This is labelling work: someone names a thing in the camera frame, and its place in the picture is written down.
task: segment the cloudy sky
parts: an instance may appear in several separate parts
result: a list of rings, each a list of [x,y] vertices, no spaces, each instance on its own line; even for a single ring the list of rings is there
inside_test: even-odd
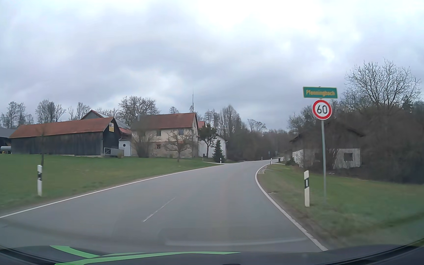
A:
[[[285,128],[312,103],[303,86],[341,93],[352,67],[384,58],[424,94],[424,1],[0,0],[0,111],[134,95],[186,112],[194,89],[200,113],[232,104]]]

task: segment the asphalt road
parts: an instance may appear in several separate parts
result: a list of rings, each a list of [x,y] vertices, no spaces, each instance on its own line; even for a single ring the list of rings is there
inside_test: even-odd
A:
[[[267,163],[181,172],[5,217],[0,244],[109,253],[320,251],[259,189],[254,176]]]

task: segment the grass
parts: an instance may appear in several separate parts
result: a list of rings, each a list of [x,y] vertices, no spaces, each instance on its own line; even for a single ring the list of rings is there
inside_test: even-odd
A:
[[[204,161],[204,162],[213,162],[213,163],[215,163],[214,159],[211,159],[211,158],[197,158],[197,160],[201,160],[201,161]],[[237,163],[237,162],[236,161],[233,161],[233,160],[226,159],[225,161],[222,161],[222,163],[228,164],[228,163]]]
[[[0,211],[97,190],[136,179],[214,166],[195,159],[45,156],[43,196],[37,196],[40,155],[0,154]]]
[[[304,207],[303,172],[273,165],[258,175],[263,188],[303,226],[331,246],[407,244],[424,238],[424,185],[365,181],[310,173]]]

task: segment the red circle sign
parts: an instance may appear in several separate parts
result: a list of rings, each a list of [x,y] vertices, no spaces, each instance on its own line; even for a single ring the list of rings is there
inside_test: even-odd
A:
[[[332,114],[332,109],[330,103],[319,99],[313,103],[312,111],[315,117],[319,120],[326,120]]]

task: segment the railing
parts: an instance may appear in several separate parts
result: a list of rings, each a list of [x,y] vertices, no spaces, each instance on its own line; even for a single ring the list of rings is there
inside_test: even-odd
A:
[[[107,147],[104,147],[104,155],[105,156],[116,157],[118,154],[124,154],[124,150],[123,149],[116,149],[116,148],[107,148]]]

